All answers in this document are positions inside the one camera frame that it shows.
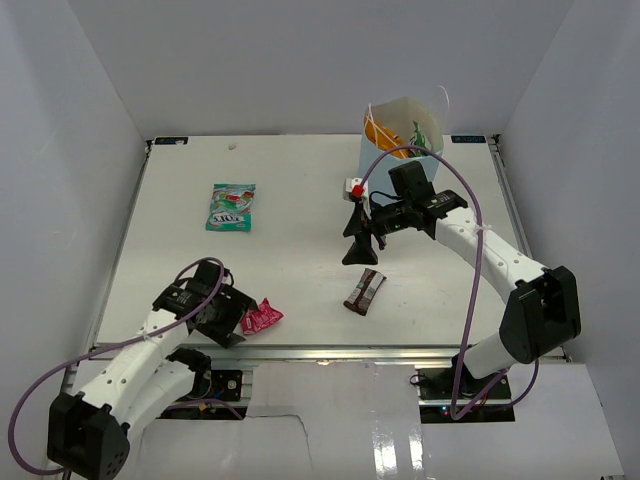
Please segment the pink candy packet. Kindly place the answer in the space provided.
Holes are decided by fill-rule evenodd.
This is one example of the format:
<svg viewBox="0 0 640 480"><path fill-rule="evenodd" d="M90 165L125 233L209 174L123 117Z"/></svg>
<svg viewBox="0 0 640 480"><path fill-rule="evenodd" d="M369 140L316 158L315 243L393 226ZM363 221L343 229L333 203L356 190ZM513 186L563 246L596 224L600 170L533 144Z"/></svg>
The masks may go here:
<svg viewBox="0 0 640 480"><path fill-rule="evenodd" d="M284 314L275 309L267 298L258 305L256 310L249 310L241 321L244 335L254 335L276 324Z"/></svg>

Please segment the brown chocolate bar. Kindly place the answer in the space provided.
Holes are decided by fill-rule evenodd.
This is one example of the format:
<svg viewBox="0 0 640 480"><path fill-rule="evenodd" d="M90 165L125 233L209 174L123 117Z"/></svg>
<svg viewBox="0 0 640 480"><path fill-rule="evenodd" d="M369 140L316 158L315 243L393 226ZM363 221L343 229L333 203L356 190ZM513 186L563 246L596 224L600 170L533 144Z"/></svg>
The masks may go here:
<svg viewBox="0 0 640 480"><path fill-rule="evenodd" d="M365 268L351 294L343 302L350 311L366 316L372 301L387 277L381 272Z"/></svg>

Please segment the orange Kettle chips bag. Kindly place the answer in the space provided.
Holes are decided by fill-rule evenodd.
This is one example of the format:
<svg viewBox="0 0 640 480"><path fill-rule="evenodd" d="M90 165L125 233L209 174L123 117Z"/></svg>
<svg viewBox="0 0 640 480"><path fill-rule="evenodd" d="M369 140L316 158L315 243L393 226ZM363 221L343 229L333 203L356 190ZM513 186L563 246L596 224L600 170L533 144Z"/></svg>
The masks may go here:
<svg viewBox="0 0 640 480"><path fill-rule="evenodd" d="M381 151L405 144L399 135L369 117L364 119L364 134L367 140Z"/></svg>

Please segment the green Fox's candy bag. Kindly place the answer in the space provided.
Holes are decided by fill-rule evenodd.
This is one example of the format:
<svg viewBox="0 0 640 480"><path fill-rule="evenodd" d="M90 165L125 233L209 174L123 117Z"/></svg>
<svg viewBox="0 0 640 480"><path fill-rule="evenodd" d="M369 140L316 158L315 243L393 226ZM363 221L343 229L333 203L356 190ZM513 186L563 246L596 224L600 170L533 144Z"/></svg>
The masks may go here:
<svg viewBox="0 0 640 480"><path fill-rule="evenodd" d="M205 229L218 232L250 232L255 184L215 184Z"/></svg>

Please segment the yellow green Fox's bag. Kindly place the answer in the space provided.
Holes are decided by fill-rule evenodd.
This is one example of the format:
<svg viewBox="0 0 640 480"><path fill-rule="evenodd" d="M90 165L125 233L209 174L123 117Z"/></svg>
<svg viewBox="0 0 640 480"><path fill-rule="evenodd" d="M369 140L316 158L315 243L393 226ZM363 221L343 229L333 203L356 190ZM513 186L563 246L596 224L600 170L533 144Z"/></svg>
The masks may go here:
<svg viewBox="0 0 640 480"><path fill-rule="evenodd" d="M415 146L419 146L422 148L426 148L428 150L432 149L431 142L428 137L425 135L420 124L413 120L413 133L409 139L409 145L412 145L412 148L408 150L408 156L410 158L420 157L424 155L424 152L420 149L415 149Z"/></svg>

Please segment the light blue paper bag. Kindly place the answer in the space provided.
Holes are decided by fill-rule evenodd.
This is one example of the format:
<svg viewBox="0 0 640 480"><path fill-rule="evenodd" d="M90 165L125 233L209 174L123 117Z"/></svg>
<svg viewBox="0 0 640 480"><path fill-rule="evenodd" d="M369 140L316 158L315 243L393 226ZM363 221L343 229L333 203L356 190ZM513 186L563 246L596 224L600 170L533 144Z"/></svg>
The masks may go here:
<svg viewBox="0 0 640 480"><path fill-rule="evenodd" d="M409 139L413 133L412 121L417 121L422 127L425 135L431 142L430 151L442 154L444 150L444 139L442 133L442 123L446 119L450 108L449 95L445 87L436 87L431 101L423 104L413 97L401 97L385 103L367 106L363 118L363 130L359 154L358 173L359 178L366 175L366 171L374 160L384 151L378 150L371 144L364 134L364 119L372 118L376 123L387 127L399 135L409 145ZM408 150L395 151L387 156L376 166L373 173L368 176L368 189L374 193L374 200L381 205L386 205L393 201L396 196L394 187L389 177L388 171L394 167L411 160L417 160L424 169L426 178L429 181L435 179L439 162L430 156L420 156L410 158Z"/></svg>

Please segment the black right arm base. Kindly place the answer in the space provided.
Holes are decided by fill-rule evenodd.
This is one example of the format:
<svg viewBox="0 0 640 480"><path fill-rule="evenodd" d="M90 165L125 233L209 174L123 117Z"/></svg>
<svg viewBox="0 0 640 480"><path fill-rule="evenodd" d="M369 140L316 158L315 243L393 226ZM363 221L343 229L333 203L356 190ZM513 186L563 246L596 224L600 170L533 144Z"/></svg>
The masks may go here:
<svg viewBox="0 0 640 480"><path fill-rule="evenodd" d="M409 383L417 390L420 420L427 424L455 423L451 417L454 367L418 369ZM456 410L460 411L489 383L462 377ZM510 406L512 393L506 377L485 393L458 423L510 423L515 421L514 408Z"/></svg>

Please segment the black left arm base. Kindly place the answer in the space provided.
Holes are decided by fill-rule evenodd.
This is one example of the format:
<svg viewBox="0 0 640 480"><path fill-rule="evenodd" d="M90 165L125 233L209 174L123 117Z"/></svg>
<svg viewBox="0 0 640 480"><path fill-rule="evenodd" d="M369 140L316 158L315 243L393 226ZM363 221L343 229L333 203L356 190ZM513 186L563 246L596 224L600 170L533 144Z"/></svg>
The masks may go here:
<svg viewBox="0 0 640 480"><path fill-rule="evenodd" d="M243 420L241 370L211 370L197 374L192 390L168 407L162 417L181 420Z"/></svg>

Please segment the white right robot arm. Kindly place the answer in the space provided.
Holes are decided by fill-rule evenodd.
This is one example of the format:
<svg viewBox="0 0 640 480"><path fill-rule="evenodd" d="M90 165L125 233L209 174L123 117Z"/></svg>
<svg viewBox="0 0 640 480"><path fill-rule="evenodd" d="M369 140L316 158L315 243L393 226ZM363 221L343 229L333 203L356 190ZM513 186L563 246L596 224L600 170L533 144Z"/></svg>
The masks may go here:
<svg viewBox="0 0 640 480"><path fill-rule="evenodd" d="M401 164L389 177L395 193L386 205L372 201L366 181L346 180L344 197L354 210L343 234L354 242L343 264L377 264L387 236L413 228L478 267L505 304L498 331L468 347L463 366L451 374L459 396L477 397L488 376L529 364L580 335L577 282L569 269L548 268L478 225L460 195L434 189L420 162Z"/></svg>

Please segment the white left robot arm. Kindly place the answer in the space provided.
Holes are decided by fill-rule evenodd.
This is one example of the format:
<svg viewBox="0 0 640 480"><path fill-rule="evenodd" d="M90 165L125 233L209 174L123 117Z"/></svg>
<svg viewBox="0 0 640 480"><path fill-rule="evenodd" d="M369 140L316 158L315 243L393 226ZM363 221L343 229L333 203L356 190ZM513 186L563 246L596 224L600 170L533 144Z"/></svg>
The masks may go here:
<svg viewBox="0 0 640 480"><path fill-rule="evenodd" d="M49 409L47 457L85 479L113 479L131 443L172 404L223 398L206 354L184 347L199 333L223 348L242 342L236 331L256 301L237 290L233 274L213 259L179 276L153 301L133 343L75 394Z"/></svg>

